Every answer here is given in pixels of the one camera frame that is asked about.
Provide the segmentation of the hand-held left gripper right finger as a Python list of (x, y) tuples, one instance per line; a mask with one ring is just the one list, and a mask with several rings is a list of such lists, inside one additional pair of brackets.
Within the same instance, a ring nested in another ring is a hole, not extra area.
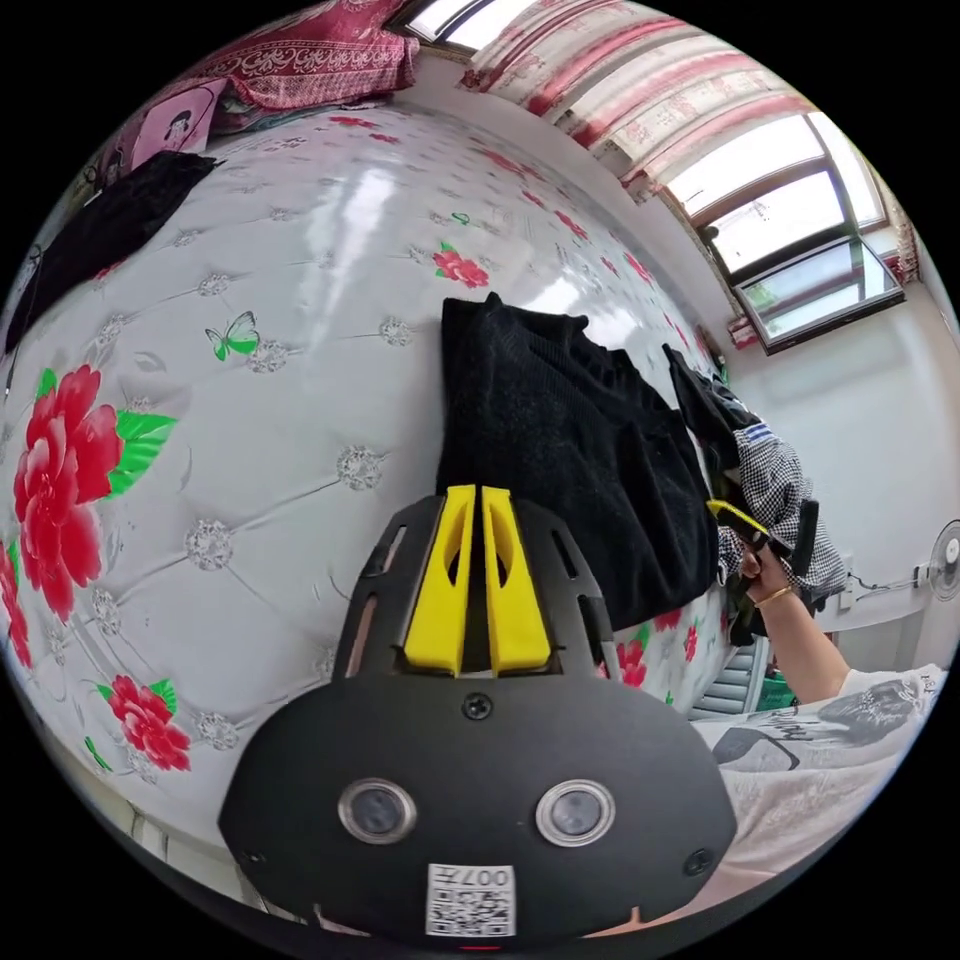
[(551, 656), (510, 492), (481, 488), (487, 629), (492, 669), (538, 671)]

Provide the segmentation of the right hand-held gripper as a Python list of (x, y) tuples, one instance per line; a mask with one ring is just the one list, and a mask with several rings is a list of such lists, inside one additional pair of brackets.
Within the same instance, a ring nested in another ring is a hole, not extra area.
[(791, 545), (770, 533), (757, 520), (732, 504), (711, 499), (707, 501), (707, 508), (719, 526), (732, 530), (754, 553), (769, 549), (781, 561), (791, 559), (793, 553)]

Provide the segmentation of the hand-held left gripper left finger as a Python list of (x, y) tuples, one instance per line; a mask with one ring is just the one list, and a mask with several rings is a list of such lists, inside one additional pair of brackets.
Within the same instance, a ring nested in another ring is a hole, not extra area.
[(408, 665), (461, 670), (469, 598), (475, 487), (450, 487), (440, 507), (404, 642)]

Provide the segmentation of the person's right hand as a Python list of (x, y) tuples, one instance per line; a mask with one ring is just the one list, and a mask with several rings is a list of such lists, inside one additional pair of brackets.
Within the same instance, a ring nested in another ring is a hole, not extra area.
[(768, 546), (759, 550), (744, 547), (740, 575), (747, 587), (747, 595), (756, 607), (793, 590), (783, 564)]

